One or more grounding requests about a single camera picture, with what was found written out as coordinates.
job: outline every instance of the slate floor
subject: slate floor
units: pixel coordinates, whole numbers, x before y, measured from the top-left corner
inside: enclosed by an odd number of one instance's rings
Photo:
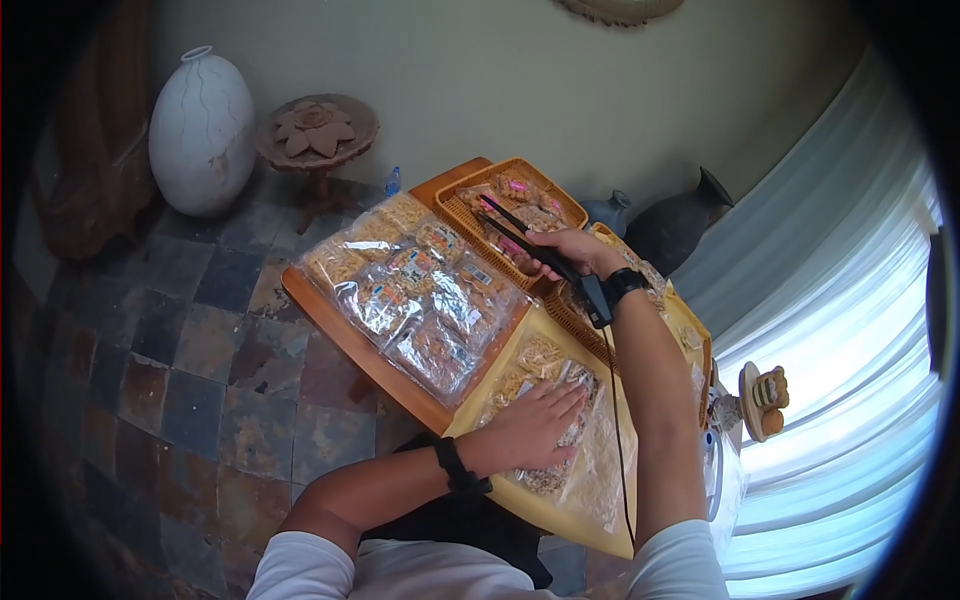
[[[18,392],[54,496],[109,584],[144,598],[242,598],[303,487],[420,430],[391,398],[347,397],[355,368],[280,287],[298,236],[295,180],[260,176],[216,221],[158,211],[145,254],[111,244],[61,264],[40,299],[14,270]],[[381,192],[336,181],[361,206]],[[625,562],[541,545],[559,594]]]

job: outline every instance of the white shirt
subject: white shirt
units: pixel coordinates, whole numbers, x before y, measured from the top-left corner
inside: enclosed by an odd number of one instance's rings
[[[728,599],[706,521],[671,525],[650,538],[626,578],[627,600]],[[247,600],[552,600],[523,571],[493,554],[439,541],[365,540],[354,567],[330,540],[276,534]]]

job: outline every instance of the dark vase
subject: dark vase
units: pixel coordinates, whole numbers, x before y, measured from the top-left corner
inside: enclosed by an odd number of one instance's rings
[[[641,212],[627,226],[623,241],[661,275],[669,276],[696,250],[710,214],[719,206],[733,206],[730,194],[700,167],[696,189],[664,198]]]
[[[623,211],[629,208],[630,204],[627,195],[615,189],[608,200],[588,200],[580,203],[580,206],[587,212],[592,223],[603,223],[622,239],[627,232],[627,220],[623,217]]]

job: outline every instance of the black wristband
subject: black wristband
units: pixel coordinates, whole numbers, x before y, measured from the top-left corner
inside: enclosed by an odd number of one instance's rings
[[[650,287],[650,282],[647,281],[643,273],[624,267],[623,269],[617,269],[604,280],[604,298],[607,300],[607,306],[613,312],[613,308],[628,292],[648,287]]]
[[[476,473],[467,470],[460,455],[457,454],[457,446],[453,443],[453,438],[440,438],[433,443],[433,449],[437,452],[437,462],[440,468],[446,471],[450,478],[447,486],[451,492],[458,494],[482,494],[493,491],[493,485],[489,477],[477,479]]]

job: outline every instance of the curtain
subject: curtain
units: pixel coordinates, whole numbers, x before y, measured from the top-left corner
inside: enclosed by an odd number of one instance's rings
[[[936,431],[924,294],[939,222],[923,144],[868,51],[674,274],[731,392],[748,360],[788,380],[783,431],[744,437],[750,486],[720,557],[733,598],[856,583],[896,534]]]

